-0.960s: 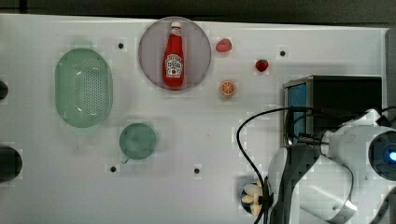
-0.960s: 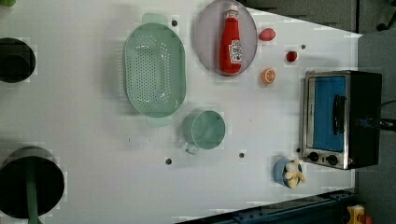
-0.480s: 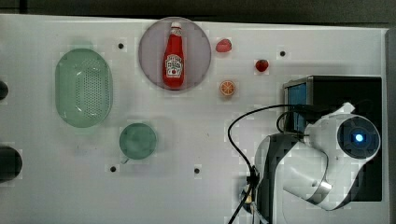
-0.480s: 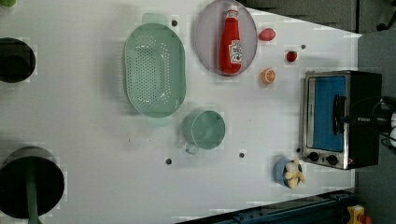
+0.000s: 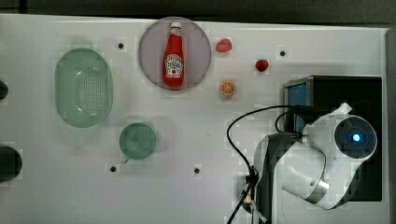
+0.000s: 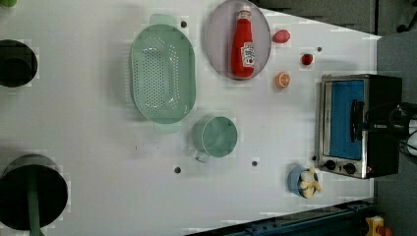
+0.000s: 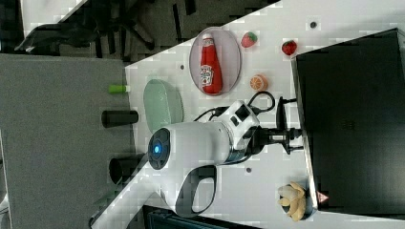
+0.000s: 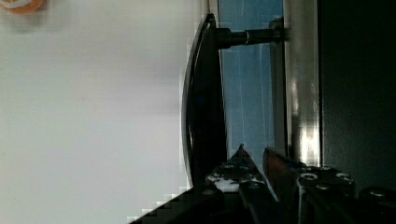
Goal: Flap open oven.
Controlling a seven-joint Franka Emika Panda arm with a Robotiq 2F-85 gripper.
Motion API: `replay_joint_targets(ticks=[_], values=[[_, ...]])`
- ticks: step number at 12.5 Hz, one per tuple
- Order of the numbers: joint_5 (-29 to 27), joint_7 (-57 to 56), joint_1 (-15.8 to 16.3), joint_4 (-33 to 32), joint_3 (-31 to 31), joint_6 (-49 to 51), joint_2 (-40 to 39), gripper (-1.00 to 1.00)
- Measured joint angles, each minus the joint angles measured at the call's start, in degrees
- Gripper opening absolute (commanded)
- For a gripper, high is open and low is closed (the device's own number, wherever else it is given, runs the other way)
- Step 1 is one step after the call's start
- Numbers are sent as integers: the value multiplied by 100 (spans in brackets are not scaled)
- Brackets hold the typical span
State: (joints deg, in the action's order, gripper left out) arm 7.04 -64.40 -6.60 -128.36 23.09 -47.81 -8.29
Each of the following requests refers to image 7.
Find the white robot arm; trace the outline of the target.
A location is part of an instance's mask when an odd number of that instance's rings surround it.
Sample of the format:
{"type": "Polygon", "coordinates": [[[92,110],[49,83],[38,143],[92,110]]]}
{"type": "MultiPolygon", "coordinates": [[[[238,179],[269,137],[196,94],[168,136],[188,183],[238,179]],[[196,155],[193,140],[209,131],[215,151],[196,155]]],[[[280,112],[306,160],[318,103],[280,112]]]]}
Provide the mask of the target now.
{"type": "Polygon", "coordinates": [[[178,216],[193,218],[215,198],[210,196],[203,207],[196,207],[200,183],[207,178],[216,183],[218,166],[241,163],[269,144],[281,144],[292,152],[289,142],[302,131],[286,123],[263,128],[259,112],[237,100],[213,120],[169,124],[155,131],[144,156],[147,162],[94,219],[91,229],[126,229],[153,194],[178,216]]]}

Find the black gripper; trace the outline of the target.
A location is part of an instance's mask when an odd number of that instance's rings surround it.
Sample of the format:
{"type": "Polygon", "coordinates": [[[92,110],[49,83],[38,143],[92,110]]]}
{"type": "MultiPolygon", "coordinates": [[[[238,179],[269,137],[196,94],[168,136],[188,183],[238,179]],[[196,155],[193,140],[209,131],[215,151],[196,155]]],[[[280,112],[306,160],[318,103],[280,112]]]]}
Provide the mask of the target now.
{"type": "Polygon", "coordinates": [[[248,140],[245,150],[244,159],[258,155],[265,146],[271,144],[281,144],[288,155],[293,151],[303,150],[303,146],[291,146],[290,142],[302,135],[301,129],[277,129],[262,128],[261,126],[250,128],[244,135],[243,139],[248,140]]]}

